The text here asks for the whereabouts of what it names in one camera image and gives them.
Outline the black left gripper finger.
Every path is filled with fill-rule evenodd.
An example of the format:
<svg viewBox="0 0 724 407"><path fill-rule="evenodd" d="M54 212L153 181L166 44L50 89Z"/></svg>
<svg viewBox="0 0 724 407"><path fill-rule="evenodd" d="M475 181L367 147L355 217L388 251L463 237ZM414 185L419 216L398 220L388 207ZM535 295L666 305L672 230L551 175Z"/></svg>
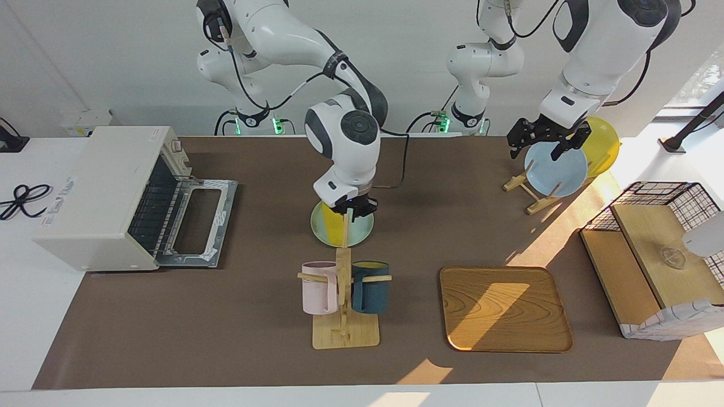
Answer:
<svg viewBox="0 0 724 407"><path fill-rule="evenodd" d="M510 147L510 158L516 157L523 149L531 144L531 133L528 131L510 131L507 134L507 142Z"/></svg>
<svg viewBox="0 0 724 407"><path fill-rule="evenodd" d="M559 159L564 152L575 149L580 150L592 132L589 124L581 124L576 131L568 137L562 138L551 152L553 162Z"/></svg>

